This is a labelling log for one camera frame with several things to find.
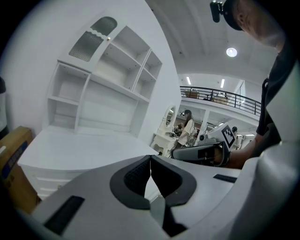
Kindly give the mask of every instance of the ceiling light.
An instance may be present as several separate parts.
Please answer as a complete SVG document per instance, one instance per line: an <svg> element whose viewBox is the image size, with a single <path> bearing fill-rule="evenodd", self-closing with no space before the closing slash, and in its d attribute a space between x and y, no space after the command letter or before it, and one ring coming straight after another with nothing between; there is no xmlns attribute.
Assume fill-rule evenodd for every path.
<svg viewBox="0 0 300 240"><path fill-rule="evenodd" d="M187 77L187 82L188 82L189 85L192 85L191 80L189 79L189 77Z"/></svg>
<svg viewBox="0 0 300 240"><path fill-rule="evenodd" d="M225 83L225 79L222 79L222 82L221 82L221 88L224 87L224 83Z"/></svg>
<svg viewBox="0 0 300 240"><path fill-rule="evenodd" d="M235 48L233 48L233 47L230 47L230 48L228 48L227 50L226 50L226 53L227 53L227 55L229 56L229 57L235 57L237 54L238 54L238 51L236 51L236 49Z"/></svg>

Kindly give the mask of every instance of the mirror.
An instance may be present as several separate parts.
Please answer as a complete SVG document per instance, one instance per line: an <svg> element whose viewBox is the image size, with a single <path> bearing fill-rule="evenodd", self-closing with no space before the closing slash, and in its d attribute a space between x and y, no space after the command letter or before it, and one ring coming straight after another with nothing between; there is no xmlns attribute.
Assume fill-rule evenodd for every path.
<svg viewBox="0 0 300 240"><path fill-rule="evenodd" d="M172 116L173 116L173 114L174 114L174 111L175 111L174 108L171 108L171 109L169 110L168 115L167 115L167 119L166 119L166 121L165 121L165 125L166 125L166 126L168 126L168 125L170 124L171 119L172 119Z"/></svg>

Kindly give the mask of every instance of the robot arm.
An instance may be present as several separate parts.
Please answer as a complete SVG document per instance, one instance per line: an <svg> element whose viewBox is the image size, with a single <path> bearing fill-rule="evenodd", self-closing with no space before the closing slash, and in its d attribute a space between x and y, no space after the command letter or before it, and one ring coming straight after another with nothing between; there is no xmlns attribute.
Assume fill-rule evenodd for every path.
<svg viewBox="0 0 300 240"><path fill-rule="evenodd" d="M201 135L197 143L198 146L173 149L171 156L176 160L194 164L223 166L229 160L230 147L234 141L235 137L231 128L228 126L228 123L224 123L213 131ZM218 165L214 164L215 148L219 148L222 152L221 163Z"/></svg>

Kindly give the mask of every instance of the white shelving unit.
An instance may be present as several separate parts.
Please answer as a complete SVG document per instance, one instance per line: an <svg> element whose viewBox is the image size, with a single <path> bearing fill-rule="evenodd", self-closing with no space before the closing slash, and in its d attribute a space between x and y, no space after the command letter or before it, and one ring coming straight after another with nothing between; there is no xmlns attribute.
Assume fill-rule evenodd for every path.
<svg viewBox="0 0 300 240"><path fill-rule="evenodd" d="M53 74L44 126L137 137L161 61L131 28L111 17L97 19L82 32ZM93 70L79 69L87 66Z"/></svg>

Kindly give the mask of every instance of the hand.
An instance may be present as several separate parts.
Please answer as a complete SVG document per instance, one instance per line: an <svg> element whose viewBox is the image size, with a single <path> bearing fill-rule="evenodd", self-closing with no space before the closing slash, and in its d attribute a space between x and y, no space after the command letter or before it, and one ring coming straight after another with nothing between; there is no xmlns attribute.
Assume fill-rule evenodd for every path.
<svg viewBox="0 0 300 240"><path fill-rule="evenodd" d="M215 159L214 163L215 164L220 164L222 162L222 149L220 148L215 148Z"/></svg>

